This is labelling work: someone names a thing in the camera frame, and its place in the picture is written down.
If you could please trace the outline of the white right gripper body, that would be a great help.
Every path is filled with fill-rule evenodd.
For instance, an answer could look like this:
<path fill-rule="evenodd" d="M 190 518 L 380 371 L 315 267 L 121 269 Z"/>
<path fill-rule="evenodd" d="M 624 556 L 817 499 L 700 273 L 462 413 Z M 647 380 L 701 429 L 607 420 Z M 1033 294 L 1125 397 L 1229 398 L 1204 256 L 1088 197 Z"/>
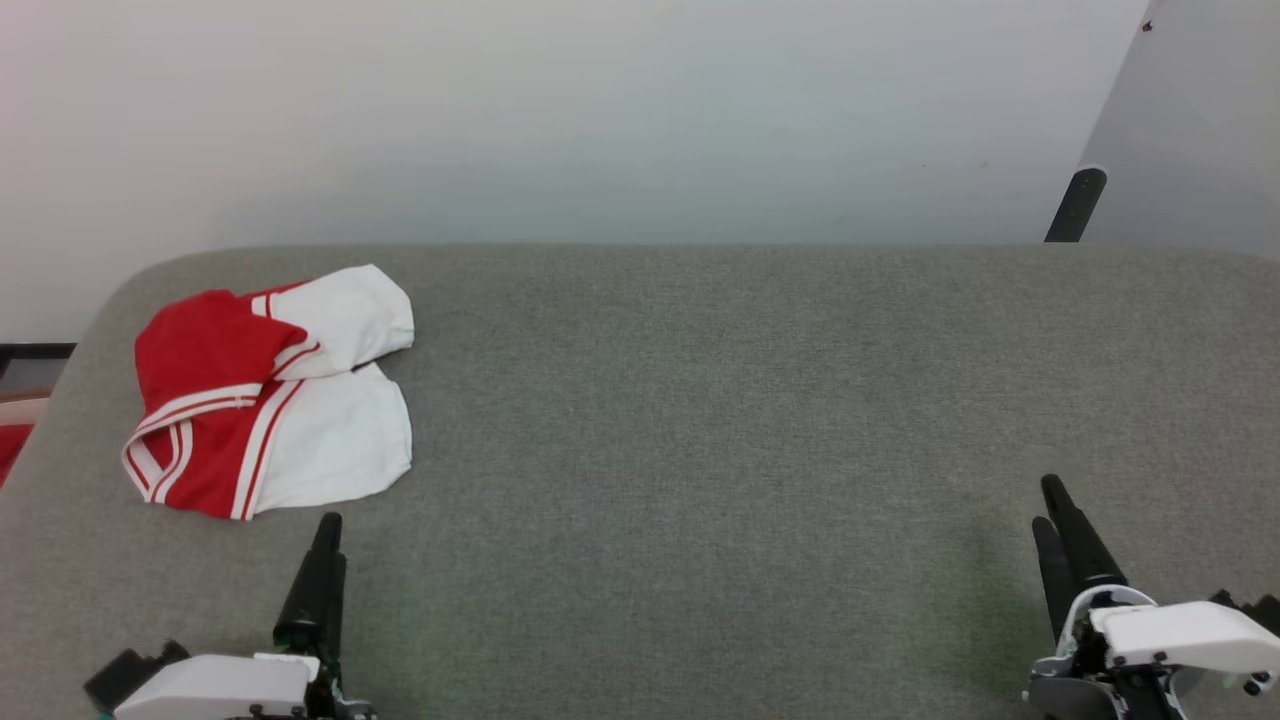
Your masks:
<path fill-rule="evenodd" d="M 1210 600 L 1158 605 L 1130 587 L 1079 593 L 1053 655 L 1030 669 L 1046 720 L 1189 720 L 1207 676 L 1257 697 L 1280 685 L 1280 637 Z"/>

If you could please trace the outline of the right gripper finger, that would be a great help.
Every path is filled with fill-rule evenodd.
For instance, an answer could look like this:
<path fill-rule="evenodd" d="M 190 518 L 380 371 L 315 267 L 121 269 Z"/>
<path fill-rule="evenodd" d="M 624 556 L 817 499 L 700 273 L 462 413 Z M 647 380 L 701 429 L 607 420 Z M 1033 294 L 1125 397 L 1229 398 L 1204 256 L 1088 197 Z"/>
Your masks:
<path fill-rule="evenodd" d="M 1053 523 L 1065 546 L 1076 593 L 1097 585 L 1125 585 L 1125 574 L 1061 478 L 1044 475 L 1039 487 L 1044 500 L 1042 518 Z"/>
<path fill-rule="evenodd" d="M 1032 533 L 1039 564 L 1039 575 L 1044 592 L 1044 602 L 1050 615 L 1051 633 L 1057 641 L 1068 621 L 1068 615 L 1076 597 L 1076 589 L 1068 553 L 1062 541 L 1048 518 L 1034 518 Z"/>

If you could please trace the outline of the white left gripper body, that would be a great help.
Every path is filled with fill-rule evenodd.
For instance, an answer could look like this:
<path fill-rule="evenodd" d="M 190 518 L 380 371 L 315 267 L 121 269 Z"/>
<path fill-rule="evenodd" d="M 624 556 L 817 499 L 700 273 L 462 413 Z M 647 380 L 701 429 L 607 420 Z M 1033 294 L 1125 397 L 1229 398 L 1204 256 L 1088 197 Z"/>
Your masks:
<path fill-rule="evenodd" d="M 114 720 L 379 720 L 348 700 L 319 659 L 205 653 L 170 664 L 113 710 Z"/>

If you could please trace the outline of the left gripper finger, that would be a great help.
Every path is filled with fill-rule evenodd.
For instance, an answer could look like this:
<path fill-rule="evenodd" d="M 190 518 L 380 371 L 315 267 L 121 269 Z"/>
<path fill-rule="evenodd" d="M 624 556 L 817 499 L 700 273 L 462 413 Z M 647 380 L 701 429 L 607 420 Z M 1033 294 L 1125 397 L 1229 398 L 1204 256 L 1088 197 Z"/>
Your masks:
<path fill-rule="evenodd" d="M 340 514 L 320 519 L 273 628 L 275 647 L 321 661 L 340 659 L 347 568 L 342 530 Z"/>

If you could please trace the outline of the red white basketball jersey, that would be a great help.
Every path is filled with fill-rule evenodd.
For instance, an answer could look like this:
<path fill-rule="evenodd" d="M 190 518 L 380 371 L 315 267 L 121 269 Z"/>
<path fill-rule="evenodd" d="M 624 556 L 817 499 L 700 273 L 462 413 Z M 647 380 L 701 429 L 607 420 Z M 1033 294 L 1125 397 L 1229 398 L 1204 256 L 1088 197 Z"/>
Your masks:
<path fill-rule="evenodd" d="M 378 363 L 413 340 L 410 296 L 374 265 L 172 304 L 134 342 L 145 413 L 122 466 L 145 501 L 232 521 L 381 493 L 413 432 Z"/>

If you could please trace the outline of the red cloth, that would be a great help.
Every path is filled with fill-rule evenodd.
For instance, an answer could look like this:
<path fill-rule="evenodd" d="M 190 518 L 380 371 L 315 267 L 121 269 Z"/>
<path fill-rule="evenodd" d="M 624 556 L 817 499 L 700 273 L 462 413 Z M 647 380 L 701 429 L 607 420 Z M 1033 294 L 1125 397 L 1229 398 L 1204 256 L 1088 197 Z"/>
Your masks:
<path fill-rule="evenodd" d="M 4 487 L 33 429 L 32 423 L 0 425 L 0 488 Z"/>

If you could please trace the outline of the black pole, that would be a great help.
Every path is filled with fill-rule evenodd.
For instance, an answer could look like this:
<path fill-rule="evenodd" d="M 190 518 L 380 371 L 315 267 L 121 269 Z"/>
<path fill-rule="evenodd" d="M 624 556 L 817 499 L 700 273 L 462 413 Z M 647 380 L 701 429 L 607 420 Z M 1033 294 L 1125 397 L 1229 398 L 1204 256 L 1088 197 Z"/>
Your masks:
<path fill-rule="evenodd" d="M 1046 243 L 1079 243 L 1108 182 L 1097 165 L 1076 170 L 1044 236 Z"/>

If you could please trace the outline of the grey wall panel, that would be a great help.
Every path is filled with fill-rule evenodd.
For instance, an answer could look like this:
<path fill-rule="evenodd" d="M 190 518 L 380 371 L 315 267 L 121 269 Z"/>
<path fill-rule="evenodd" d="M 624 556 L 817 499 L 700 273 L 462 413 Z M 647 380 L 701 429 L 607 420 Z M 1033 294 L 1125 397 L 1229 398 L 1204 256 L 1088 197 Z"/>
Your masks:
<path fill-rule="evenodd" d="M 1280 0 L 1151 0 L 1083 161 L 1083 243 L 1280 259 Z"/>

